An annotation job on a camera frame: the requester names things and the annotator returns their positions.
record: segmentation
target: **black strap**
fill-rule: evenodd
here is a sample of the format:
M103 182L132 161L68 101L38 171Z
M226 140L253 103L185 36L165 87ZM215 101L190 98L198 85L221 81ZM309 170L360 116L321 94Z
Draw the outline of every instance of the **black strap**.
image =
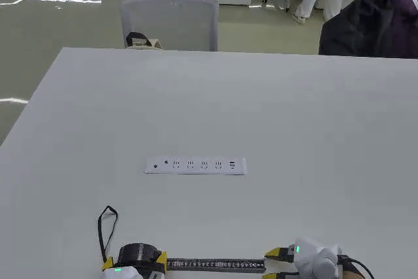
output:
M146 41L146 46L152 47L152 44L150 40L147 38L147 36L139 32L130 32L128 36L126 36L126 43L128 44L128 47L131 47L133 45L133 39L144 39Z
M106 246L103 244L103 236L102 236L102 216L103 216L103 214L107 211L107 210L110 210L113 214L115 214L116 215L116 218L115 218L115 221L114 221L114 223L113 223L113 228L112 228L112 232L110 233L110 235L109 235L109 239L107 240L107 243L106 243ZM104 209L104 211L102 211L102 213L100 214L100 216L99 216L99 219L97 220L97 230L98 230L98 232L99 232L99 244L100 244L100 251L101 251L101 253L102 253L102 258L103 258L103 263L106 263L106 260L107 260L107 258L106 258L106 250L107 250L107 246L109 245L109 242L110 242L110 239L112 238L112 236L113 236L113 232L115 231L115 225L116 225L116 222L117 222L117 220L118 220L118 217L119 217L119 215L118 215L118 212L116 211L116 210L114 210L111 206L106 206L106 208Z

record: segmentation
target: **shoe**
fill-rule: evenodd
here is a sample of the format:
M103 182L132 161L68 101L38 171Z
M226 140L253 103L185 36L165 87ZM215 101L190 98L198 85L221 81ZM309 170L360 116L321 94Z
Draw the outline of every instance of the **shoe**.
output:
M296 20L296 22L298 22L299 24L305 24L306 23L306 20L307 20L307 18L303 18L301 16L297 16L296 13L292 13L292 18L294 20Z

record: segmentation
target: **measuring tape blade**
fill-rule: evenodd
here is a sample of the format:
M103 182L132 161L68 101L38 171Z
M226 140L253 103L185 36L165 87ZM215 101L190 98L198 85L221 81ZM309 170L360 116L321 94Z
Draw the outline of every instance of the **measuring tape blade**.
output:
M168 258L168 271L214 271L262 274L264 259L186 259Z

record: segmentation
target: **black cable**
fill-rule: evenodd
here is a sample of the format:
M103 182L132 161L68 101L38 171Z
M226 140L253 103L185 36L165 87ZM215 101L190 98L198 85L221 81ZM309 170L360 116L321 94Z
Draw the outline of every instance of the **black cable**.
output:
M103 236L102 236L102 216L103 214L109 209L109 211L111 211L113 213L113 215L115 215L115 221L113 223L113 228L112 228L112 232L109 235L109 239L107 240L106 246L103 243ZM106 250L107 250L107 246L109 245L110 239L113 236L113 232L115 231L115 226L116 226L116 222L118 221L118 212L112 208L111 206L106 206L106 208L104 209L104 211L102 211L101 215L99 216L99 219L97 220L97 230L99 232L99 244L100 244L100 251L102 253L102 258L103 258L103 263L106 263Z
M360 265L367 273L368 273L368 275L371 277L371 279L374 279L374 277L373 277L373 275L372 275L372 273L370 272L370 270L368 270L368 268L366 267L366 265L365 264L363 264L362 262L360 262L360 261L357 261L356 259L352 259L352 258L348 258L348 261L350 262L350 263L354 263L354 264L358 264L358 265Z

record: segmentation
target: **white table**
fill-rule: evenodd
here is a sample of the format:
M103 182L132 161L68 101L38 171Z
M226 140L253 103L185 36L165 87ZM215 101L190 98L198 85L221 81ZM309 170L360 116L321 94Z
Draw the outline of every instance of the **white table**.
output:
M0 147L1 277L100 278L96 219L110 204L114 257L147 242L171 257L258 258L305 236L339 243L376 278L413 278L417 69L66 48ZM242 156L249 173L143 174L159 154Z

